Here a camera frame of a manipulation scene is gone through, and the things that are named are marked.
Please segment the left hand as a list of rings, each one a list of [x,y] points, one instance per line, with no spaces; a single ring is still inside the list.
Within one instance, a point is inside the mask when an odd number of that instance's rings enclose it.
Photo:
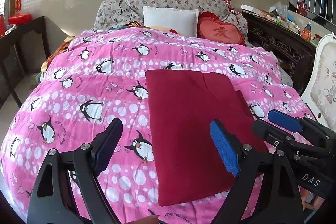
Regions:
[[[129,222],[128,224],[159,224],[159,215],[150,215],[148,217]]]

